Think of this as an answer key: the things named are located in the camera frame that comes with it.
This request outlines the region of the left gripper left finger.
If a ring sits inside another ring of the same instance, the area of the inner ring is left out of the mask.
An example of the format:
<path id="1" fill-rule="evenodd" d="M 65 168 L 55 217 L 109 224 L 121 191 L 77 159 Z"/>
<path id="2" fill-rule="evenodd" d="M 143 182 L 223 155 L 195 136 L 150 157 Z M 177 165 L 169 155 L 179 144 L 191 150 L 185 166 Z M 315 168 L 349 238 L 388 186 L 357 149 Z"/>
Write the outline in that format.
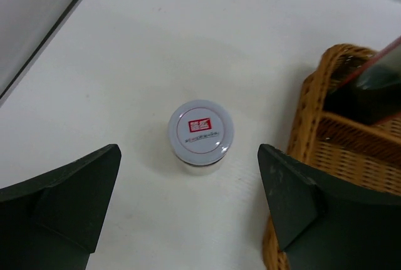
<path id="1" fill-rule="evenodd" d="M 1 269 L 85 269 L 122 158 L 116 144 L 1 189 Z"/>

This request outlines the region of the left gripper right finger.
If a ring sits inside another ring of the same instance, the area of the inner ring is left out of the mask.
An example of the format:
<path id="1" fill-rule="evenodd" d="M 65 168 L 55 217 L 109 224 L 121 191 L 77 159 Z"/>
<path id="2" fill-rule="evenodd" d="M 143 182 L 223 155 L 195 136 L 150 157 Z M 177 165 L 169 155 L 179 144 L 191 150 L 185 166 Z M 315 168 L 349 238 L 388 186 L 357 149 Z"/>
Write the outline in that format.
<path id="1" fill-rule="evenodd" d="M 291 269 L 399 269 L 400 197 L 336 178 L 260 145 L 279 248 Z"/>

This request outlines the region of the dark soy sauce bottle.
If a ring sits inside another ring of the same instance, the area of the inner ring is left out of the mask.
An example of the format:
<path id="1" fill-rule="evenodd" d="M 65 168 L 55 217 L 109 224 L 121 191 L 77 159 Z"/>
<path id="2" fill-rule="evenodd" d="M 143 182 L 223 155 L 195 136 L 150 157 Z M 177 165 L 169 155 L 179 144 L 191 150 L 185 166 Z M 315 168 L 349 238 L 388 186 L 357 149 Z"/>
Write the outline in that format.
<path id="1" fill-rule="evenodd" d="M 323 109 L 364 125 L 400 116 L 400 38 L 348 75 Z"/>

